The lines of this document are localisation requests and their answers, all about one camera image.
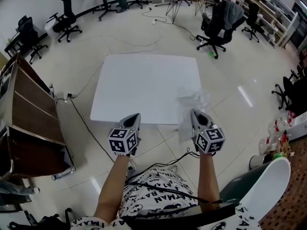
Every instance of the plastic bag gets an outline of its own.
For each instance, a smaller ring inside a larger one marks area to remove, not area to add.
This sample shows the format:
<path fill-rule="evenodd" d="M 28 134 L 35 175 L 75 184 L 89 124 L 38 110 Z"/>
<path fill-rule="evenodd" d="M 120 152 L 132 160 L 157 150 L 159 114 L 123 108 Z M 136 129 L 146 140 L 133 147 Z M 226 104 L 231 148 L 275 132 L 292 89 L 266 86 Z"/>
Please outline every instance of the plastic bag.
<path fill-rule="evenodd" d="M 192 123 L 190 112 L 197 109 L 206 112 L 209 108 L 210 94 L 205 89 L 198 92 L 181 89 L 177 98 L 178 101 L 178 123 L 179 143 L 192 138 Z"/>

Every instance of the chair seat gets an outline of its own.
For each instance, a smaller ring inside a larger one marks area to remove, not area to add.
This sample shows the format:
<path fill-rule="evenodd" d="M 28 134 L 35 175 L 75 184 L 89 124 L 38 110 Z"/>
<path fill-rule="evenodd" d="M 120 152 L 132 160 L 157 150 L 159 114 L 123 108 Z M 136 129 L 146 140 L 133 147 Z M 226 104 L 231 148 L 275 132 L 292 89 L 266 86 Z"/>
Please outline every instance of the chair seat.
<path fill-rule="evenodd" d="M 71 24 L 75 23 L 76 19 L 75 18 L 64 18 L 60 22 L 58 22 L 54 27 L 53 31 L 56 33 L 59 33 L 63 31 L 65 28 L 70 27 Z"/>

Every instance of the plastic bottle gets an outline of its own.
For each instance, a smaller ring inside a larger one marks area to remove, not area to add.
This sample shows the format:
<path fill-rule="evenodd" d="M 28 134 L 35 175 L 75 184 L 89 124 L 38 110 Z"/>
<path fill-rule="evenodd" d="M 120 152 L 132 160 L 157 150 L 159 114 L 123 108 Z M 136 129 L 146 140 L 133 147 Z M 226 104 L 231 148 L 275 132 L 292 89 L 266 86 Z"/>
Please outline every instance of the plastic bottle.
<path fill-rule="evenodd" d="M 281 115 L 274 118 L 273 122 L 269 124 L 269 134 L 273 135 L 279 131 L 285 131 L 292 126 L 296 115 L 291 111 L 282 113 Z"/>
<path fill-rule="evenodd" d="M 285 140 L 287 140 L 287 135 L 282 131 L 261 139 L 259 141 L 260 154 L 267 154 L 270 151 L 277 150 L 279 146 L 283 145 Z"/>

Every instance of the brown cabinet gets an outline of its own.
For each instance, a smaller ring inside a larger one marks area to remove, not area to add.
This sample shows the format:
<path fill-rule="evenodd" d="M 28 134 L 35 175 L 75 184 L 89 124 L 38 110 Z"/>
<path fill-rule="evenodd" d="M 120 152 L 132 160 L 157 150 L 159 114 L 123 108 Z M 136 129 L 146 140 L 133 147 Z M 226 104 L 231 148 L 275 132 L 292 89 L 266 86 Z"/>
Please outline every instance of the brown cabinet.
<path fill-rule="evenodd" d="M 53 93 L 18 53 L 3 68 L 0 83 L 0 176 L 63 172 L 69 165 Z"/>

